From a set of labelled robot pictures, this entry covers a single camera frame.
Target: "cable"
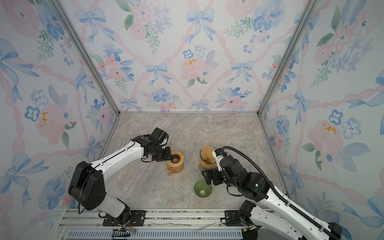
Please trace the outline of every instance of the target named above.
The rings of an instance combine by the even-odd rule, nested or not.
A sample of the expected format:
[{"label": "cable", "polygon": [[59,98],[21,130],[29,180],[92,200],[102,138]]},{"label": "cable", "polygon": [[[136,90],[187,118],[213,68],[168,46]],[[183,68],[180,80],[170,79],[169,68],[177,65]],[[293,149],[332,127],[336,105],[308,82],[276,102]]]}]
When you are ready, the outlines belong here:
[{"label": "cable", "polygon": [[[269,180],[269,178],[265,175],[265,173],[263,172],[263,170],[261,170],[261,168],[254,162],[252,161],[247,155],[245,155],[244,153],[242,153],[241,151],[237,150],[236,148],[233,148],[233,147],[230,147],[230,146],[224,146],[221,148],[222,149],[222,154],[224,156],[227,155],[224,150],[225,149],[229,149],[229,150],[232,150],[234,151],[235,153],[238,153],[240,156],[242,156],[243,158],[245,158],[247,161],[249,161],[255,168],[257,171],[259,171],[259,173],[263,176],[263,178],[265,179],[265,181],[267,182],[268,186],[272,189],[273,193],[276,194],[276,196],[281,200],[283,201],[285,204],[288,204],[289,202],[283,198],[283,196],[280,195],[280,193],[275,189],[275,186],[273,185],[273,183]],[[308,215],[306,215],[304,212],[302,212],[300,209],[298,209],[295,205],[293,204],[289,204],[289,207],[291,207],[293,210],[295,210],[297,213],[299,213],[301,216],[303,216],[306,220],[308,220],[309,222],[311,222],[313,225],[315,225],[317,228],[319,229],[322,229],[322,225],[319,224],[318,222],[316,222],[315,220],[313,220],[311,217],[309,217]],[[323,232],[325,232],[331,239],[334,239],[334,240],[340,240],[336,235],[334,235],[333,233],[331,233],[330,231],[328,231],[327,229],[323,229]]]},{"label": "cable", "polygon": [[79,196],[79,204],[77,205],[77,209],[78,209],[78,211],[79,211],[79,214],[82,214],[83,211],[85,210],[85,207],[84,207],[84,209],[80,212],[81,193],[83,192],[85,183],[87,182],[87,180],[89,179],[89,176],[90,176],[93,172],[94,172],[94,171],[89,171],[88,176],[87,176],[87,178],[85,179],[85,181],[84,181],[84,183],[83,183],[83,186],[81,187],[81,190],[80,190],[80,196]]},{"label": "cable", "polygon": [[228,191],[228,185],[227,185],[227,192],[229,193],[229,195],[232,195],[232,196],[235,196],[235,197],[242,197],[244,196],[243,194],[232,194]]}]

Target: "floral wallpaper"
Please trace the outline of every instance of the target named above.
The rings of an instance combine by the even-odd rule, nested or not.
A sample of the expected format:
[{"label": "floral wallpaper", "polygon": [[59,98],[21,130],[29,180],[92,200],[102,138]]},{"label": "floral wallpaper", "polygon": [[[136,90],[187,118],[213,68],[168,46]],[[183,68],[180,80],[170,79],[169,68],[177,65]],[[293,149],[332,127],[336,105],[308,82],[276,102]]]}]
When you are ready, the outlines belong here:
[{"label": "floral wallpaper", "polygon": [[289,193],[343,239],[384,239],[383,8],[320,0],[261,114]]},{"label": "floral wallpaper", "polygon": [[61,3],[121,111],[257,111],[307,0]]},{"label": "floral wallpaper", "polygon": [[116,115],[46,1],[1,0],[0,22],[0,239],[51,239]]}]

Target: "marble surface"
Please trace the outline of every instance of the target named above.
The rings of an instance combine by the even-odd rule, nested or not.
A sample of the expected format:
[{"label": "marble surface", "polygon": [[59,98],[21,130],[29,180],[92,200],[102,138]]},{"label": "marble surface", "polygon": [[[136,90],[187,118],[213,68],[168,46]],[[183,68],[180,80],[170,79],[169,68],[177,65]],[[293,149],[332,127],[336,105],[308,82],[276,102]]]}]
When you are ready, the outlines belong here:
[{"label": "marble surface", "polygon": [[[284,190],[257,115],[253,113],[122,113],[106,155],[122,148],[131,138],[150,134],[156,127],[169,134],[167,146],[171,151],[184,155],[184,169],[168,175],[166,162],[135,160],[115,173],[106,181],[106,191],[131,208],[239,208],[246,198],[229,195],[225,184],[212,185],[212,193],[206,198],[194,193],[194,183],[203,179],[199,152],[207,144],[227,145],[242,151]],[[237,158],[247,171],[257,172],[238,154],[227,153]],[[229,191],[239,194],[234,187]]]}]

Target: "mounting plate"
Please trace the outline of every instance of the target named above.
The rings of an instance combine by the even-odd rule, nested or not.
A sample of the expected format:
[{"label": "mounting plate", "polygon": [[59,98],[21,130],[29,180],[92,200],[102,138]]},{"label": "mounting plate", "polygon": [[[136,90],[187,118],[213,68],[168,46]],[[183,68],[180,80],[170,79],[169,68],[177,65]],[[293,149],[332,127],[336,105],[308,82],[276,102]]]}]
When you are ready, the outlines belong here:
[{"label": "mounting plate", "polygon": [[[131,221],[131,227],[142,227],[144,225],[144,220],[145,220],[145,210],[131,210],[132,214],[132,221]],[[117,222],[114,222],[112,220],[112,217],[107,214],[104,218],[103,226],[105,227],[119,227]]]},{"label": "mounting plate", "polygon": [[224,211],[225,214],[225,224],[228,227],[243,227],[244,225],[240,222],[238,210],[226,210]]}]

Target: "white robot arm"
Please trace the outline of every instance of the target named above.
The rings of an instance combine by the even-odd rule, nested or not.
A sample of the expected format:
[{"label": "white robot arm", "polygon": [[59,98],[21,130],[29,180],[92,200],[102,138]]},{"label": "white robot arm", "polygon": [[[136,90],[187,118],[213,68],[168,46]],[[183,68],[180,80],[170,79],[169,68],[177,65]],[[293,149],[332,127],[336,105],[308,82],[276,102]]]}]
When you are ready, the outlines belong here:
[{"label": "white robot arm", "polygon": [[[247,172],[240,162],[227,155],[232,150],[248,160],[258,172]],[[217,168],[202,171],[207,182],[234,186],[248,199],[259,202],[277,213],[269,214],[255,203],[244,201],[238,214],[245,226],[262,226],[291,240],[340,240],[342,228],[336,223],[324,222],[292,202],[267,178],[264,172],[244,153],[225,146],[215,150]]]},{"label": "white robot arm", "polygon": [[74,171],[68,193],[86,210],[97,209],[110,215],[117,223],[125,225],[131,219],[130,207],[105,191],[104,181],[133,160],[148,155],[152,161],[171,159],[168,134],[159,128],[151,134],[139,135],[116,152],[90,164],[83,161]]}]

